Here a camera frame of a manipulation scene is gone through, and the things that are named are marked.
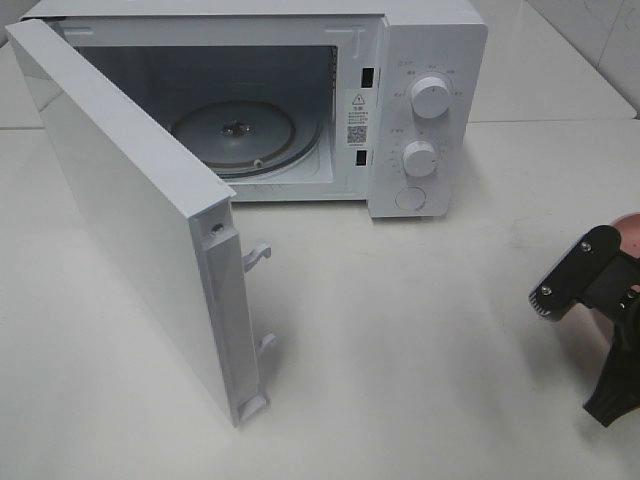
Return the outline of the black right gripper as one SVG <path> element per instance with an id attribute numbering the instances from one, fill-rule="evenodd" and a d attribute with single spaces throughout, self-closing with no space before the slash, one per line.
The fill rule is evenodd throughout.
<path id="1" fill-rule="evenodd" d="M 596 388 L 583 405 L 608 427 L 639 408 L 639 260 L 616 253 L 586 288 L 583 300 L 614 325 Z"/>

